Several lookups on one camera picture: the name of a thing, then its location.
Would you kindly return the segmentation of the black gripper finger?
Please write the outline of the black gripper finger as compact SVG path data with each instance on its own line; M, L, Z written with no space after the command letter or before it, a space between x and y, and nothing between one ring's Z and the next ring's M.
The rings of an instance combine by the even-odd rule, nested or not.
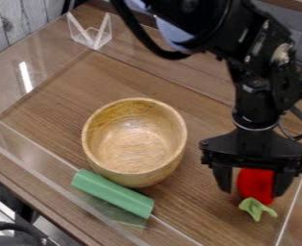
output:
M230 193L233 189L233 168L230 166L215 165L214 175L219 189Z
M273 197L282 197L294 181L294 172L285 170L274 173Z

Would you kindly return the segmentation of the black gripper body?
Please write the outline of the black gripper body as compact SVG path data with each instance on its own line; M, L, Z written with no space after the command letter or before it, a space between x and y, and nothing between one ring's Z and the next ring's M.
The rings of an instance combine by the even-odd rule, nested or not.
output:
M234 168L273 170L302 174L302 143L274 130L253 132L237 128L233 132L199 142L202 163L215 173L231 173Z

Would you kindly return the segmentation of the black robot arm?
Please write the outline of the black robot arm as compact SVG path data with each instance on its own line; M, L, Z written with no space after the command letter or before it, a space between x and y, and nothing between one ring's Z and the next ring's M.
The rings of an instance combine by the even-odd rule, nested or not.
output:
M274 172L271 196L302 175L302 135L275 130L282 116L302 121L302 76L291 32L251 0L111 0L135 37L163 59L213 53L235 86L233 132L202 140L202 163L229 192L233 170Z

